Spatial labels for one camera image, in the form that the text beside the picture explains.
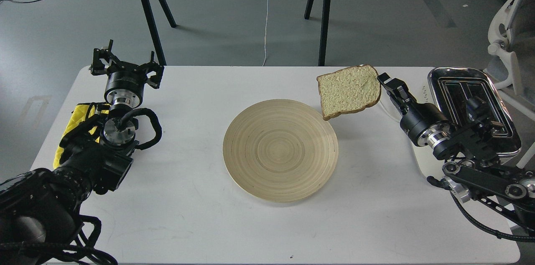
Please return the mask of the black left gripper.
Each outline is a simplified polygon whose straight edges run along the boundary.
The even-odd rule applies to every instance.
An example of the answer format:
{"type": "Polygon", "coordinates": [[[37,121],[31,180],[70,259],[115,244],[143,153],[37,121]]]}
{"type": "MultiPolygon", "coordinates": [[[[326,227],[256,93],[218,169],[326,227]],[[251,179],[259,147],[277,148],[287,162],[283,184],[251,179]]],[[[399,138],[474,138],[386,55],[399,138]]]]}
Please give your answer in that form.
{"type": "Polygon", "coordinates": [[[155,52],[150,54],[150,60],[140,65],[121,65],[117,56],[112,53],[114,40],[109,40],[107,46],[95,48],[89,71],[91,75],[107,75],[104,99],[110,105],[141,105],[145,84],[153,89],[161,86],[164,65],[155,61],[155,52]]]}

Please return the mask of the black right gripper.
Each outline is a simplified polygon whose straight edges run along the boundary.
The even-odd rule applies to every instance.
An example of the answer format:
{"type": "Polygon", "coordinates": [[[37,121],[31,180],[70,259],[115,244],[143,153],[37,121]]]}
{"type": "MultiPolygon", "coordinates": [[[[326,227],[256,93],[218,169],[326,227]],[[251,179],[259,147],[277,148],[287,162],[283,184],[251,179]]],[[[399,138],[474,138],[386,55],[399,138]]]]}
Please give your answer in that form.
{"type": "Polygon", "coordinates": [[[378,75],[377,80],[402,116],[400,126],[415,146],[435,148],[451,137],[450,122],[445,115],[434,104],[417,103],[403,80],[391,78],[387,73],[378,75]]]}

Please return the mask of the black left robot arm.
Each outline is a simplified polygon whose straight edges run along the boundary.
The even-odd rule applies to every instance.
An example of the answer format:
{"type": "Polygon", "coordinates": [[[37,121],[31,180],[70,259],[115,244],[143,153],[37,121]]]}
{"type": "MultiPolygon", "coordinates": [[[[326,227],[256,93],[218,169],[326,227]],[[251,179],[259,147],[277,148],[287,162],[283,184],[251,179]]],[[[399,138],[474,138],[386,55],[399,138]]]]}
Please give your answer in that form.
{"type": "Polygon", "coordinates": [[[157,115],[142,108],[145,85],[158,89],[164,65],[151,54],[137,65],[113,55],[113,42],[95,48],[92,75],[107,77],[104,102],[89,103],[85,117],[61,138],[59,164],[1,183],[1,263],[41,265],[51,259],[82,265],[116,265],[95,248],[102,223],[82,215],[91,193],[115,191],[132,165],[132,153],[162,138],[157,115]]]}

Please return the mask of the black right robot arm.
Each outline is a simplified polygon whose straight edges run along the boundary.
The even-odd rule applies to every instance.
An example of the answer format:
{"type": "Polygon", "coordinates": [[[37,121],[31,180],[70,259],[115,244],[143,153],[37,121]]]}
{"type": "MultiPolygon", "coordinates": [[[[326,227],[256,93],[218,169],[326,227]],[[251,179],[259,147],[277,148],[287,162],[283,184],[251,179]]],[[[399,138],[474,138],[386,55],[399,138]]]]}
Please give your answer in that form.
{"type": "Polygon", "coordinates": [[[378,76],[416,147],[429,147],[440,173],[427,182],[451,193],[461,214],[498,239],[534,242],[534,172],[507,166],[520,137],[491,80],[476,69],[438,68],[428,75],[431,102],[420,103],[403,80],[378,76]],[[476,220],[462,206],[477,201],[525,232],[515,236],[476,220]]]}

